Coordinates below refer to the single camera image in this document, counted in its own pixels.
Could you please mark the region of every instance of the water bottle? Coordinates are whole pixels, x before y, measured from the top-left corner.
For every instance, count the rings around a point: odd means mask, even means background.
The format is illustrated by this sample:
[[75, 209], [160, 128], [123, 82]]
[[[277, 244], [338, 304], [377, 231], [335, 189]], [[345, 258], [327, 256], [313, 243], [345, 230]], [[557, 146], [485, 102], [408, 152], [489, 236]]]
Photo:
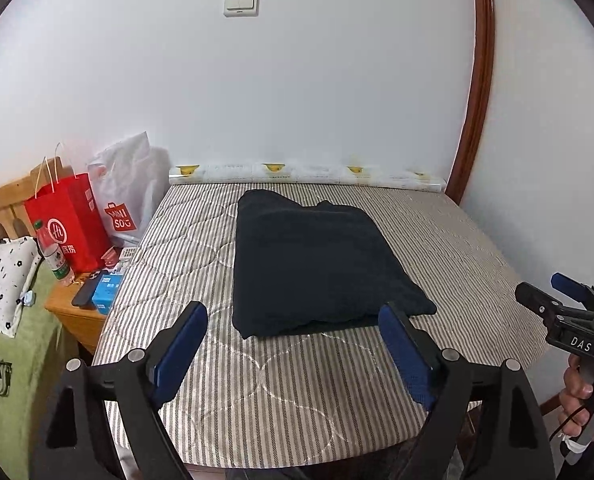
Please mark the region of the water bottle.
[[39, 242], [39, 248], [46, 259], [50, 270], [59, 280], [62, 285], [70, 285], [75, 279], [75, 273], [72, 272], [70, 264], [65, 259], [61, 247], [53, 240], [50, 236], [48, 228], [43, 225], [42, 220], [37, 220], [33, 227], [37, 232], [37, 241]]

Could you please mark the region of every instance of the wooden bed frame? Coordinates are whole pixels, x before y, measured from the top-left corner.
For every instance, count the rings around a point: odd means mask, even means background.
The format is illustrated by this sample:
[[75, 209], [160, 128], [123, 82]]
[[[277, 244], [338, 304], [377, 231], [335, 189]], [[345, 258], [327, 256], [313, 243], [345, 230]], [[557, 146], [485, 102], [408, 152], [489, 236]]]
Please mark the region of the wooden bed frame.
[[[48, 164], [52, 173], [56, 164], [58, 178], [73, 174], [71, 167], [62, 166], [59, 157], [51, 158]], [[26, 214], [24, 201], [34, 195], [35, 185], [39, 189], [49, 183], [50, 175], [46, 164], [41, 164], [23, 178], [0, 187], [0, 238], [34, 235], [34, 228]]]

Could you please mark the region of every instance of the wood panel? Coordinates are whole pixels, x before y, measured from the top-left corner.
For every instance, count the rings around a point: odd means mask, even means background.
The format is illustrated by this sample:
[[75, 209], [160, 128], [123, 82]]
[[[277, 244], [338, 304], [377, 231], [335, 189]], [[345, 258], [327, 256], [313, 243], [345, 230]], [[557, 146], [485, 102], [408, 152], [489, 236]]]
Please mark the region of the wood panel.
[[[65, 178], [73, 174], [72, 168], [64, 167], [59, 157], [48, 160], [52, 177]], [[34, 194], [35, 188], [40, 188], [50, 183], [50, 173], [46, 164], [35, 167], [23, 178], [9, 182], [0, 187], [0, 238], [19, 238], [26, 234], [34, 235], [34, 228], [26, 213], [24, 202]]]
[[461, 202], [475, 163], [484, 129], [494, 65], [494, 0], [475, 0], [475, 60], [472, 67], [466, 120], [446, 195]]
[[91, 319], [82, 316], [69, 316], [63, 313], [55, 313], [55, 316], [61, 321], [74, 338], [88, 350], [92, 355], [96, 352], [101, 330], [104, 327], [104, 320]]

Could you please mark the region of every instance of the hand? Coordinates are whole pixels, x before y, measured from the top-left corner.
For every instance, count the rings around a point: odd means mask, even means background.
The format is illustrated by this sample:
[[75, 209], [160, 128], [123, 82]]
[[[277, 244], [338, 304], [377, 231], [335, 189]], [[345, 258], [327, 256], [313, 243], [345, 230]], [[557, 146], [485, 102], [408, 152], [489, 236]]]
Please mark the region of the hand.
[[[561, 390], [559, 394], [559, 402], [564, 411], [559, 413], [559, 423], [570, 416], [574, 410], [579, 409], [582, 405], [581, 400], [588, 399], [592, 395], [592, 384], [584, 382], [579, 374], [579, 363], [581, 359], [579, 356], [570, 354], [568, 358], [569, 368], [564, 373], [564, 383], [566, 388]], [[588, 410], [581, 410], [577, 413], [563, 428], [566, 435], [579, 436], [581, 434], [582, 426], [586, 425], [590, 420], [590, 413]]]

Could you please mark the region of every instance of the small box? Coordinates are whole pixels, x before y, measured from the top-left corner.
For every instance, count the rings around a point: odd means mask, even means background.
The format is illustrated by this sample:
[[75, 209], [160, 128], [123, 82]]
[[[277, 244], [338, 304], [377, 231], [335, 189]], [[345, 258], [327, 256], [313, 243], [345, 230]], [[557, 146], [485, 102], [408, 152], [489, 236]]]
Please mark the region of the small box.
[[120, 274], [107, 274], [99, 281], [97, 288], [94, 290], [93, 304], [100, 314], [107, 316], [110, 312], [110, 307], [117, 295], [119, 285], [122, 283], [122, 278], [123, 276]]

